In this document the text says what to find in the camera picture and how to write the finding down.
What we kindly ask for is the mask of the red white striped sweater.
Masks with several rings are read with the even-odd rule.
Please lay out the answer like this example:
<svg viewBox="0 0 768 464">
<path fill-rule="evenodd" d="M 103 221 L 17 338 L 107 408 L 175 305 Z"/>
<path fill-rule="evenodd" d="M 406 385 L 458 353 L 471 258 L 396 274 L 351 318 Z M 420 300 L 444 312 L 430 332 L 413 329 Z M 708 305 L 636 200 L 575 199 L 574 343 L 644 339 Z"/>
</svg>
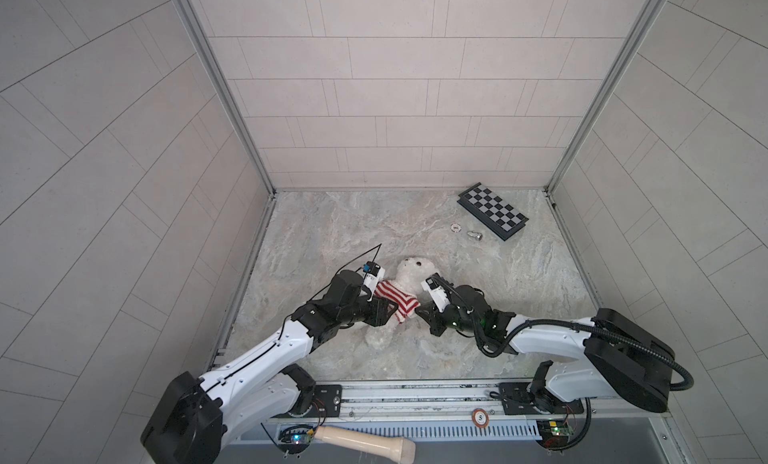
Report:
<svg viewBox="0 0 768 464">
<path fill-rule="evenodd" d="M 403 324 L 415 315 L 416 309 L 420 306 L 417 297 L 409 292 L 400 289 L 394 280 L 384 280 L 377 284 L 374 291 L 376 297 L 386 298 L 397 305 L 394 314 L 397 322 Z"/>
</svg>

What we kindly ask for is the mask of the white teddy bear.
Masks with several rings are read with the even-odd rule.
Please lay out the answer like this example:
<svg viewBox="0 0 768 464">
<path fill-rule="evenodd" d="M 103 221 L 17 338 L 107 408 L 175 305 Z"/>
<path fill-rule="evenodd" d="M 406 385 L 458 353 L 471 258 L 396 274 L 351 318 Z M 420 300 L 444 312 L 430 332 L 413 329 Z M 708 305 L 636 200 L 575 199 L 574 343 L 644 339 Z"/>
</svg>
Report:
<svg viewBox="0 0 768 464">
<path fill-rule="evenodd" d="M 425 257 L 408 257 L 402 260 L 396 269 L 394 280 L 396 285 L 409 293 L 418 295 L 423 292 L 421 283 L 433 274 L 439 274 L 437 265 Z M 386 325 L 371 327 L 365 335 L 366 343 L 375 350 L 383 350 L 390 345 L 397 328 L 401 326 L 393 315 Z"/>
</svg>

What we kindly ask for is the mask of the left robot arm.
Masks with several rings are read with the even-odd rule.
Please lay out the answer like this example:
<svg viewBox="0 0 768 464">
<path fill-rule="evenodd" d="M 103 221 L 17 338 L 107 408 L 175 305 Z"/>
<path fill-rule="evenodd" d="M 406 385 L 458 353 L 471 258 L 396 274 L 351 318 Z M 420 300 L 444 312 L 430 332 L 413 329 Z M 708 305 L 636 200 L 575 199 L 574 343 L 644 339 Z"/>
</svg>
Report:
<svg viewBox="0 0 768 464">
<path fill-rule="evenodd" d="M 315 382 L 298 361 L 350 324 L 383 326 L 395 303 L 374 294 L 385 271 L 373 262 L 337 272 L 324 296 L 286 317 L 279 331 L 199 377 L 167 386 L 140 442 L 156 463 L 213 463 L 221 450 L 274 416 L 305 414 Z"/>
</svg>

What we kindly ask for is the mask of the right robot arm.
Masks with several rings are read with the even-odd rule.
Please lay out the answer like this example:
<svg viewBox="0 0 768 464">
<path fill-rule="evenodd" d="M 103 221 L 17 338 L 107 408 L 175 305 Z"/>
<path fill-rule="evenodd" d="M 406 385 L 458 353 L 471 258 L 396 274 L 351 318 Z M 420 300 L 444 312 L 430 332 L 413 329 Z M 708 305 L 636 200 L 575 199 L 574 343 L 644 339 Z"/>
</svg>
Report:
<svg viewBox="0 0 768 464">
<path fill-rule="evenodd" d="M 621 398 L 641 410 L 664 413 L 670 393 L 694 385 L 667 344 L 613 309 L 576 320 L 532 318 L 496 310 L 481 290 L 453 287 L 438 275 L 422 287 L 432 303 L 416 313 L 432 335 L 452 329 L 473 339 L 490 359 L 503 354 L 561 357 L 559 363 L 540 363 L 519 399 L 541 413 L 559 414 L 567 404 L 593 398 Z"/>
</svg>

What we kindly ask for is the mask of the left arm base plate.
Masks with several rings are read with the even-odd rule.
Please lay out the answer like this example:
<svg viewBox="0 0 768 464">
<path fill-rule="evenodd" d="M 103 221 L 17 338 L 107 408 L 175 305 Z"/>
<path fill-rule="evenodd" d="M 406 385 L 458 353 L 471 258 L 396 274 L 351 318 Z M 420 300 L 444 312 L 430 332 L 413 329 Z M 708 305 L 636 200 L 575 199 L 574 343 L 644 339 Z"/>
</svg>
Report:
<svg viewBox="0 0 768 464">
<path fill-rule="evenodd" d="M 312 392 L 302 390 L 296 403 L 287 412 L 294 418 L 338 417 L 343 387 L 341 385 L 315 385 Z"/>
</svg>

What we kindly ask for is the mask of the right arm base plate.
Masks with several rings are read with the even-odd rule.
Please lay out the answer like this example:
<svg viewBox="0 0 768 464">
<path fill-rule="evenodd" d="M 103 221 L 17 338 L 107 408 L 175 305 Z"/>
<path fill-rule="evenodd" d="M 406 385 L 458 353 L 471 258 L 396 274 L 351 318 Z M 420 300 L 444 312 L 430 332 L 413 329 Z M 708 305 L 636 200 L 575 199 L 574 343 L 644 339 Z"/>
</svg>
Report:
<svg viewBox="0 0 768 464">
<path fill-rule="evenodd" d="M 502 382 L 491 397 L 501 402 L 505 415 L 565 415 L 583 414 L 581 400 L 564 402 L 546 390 L 532 392 L 527 382 Z"/>
</svg>

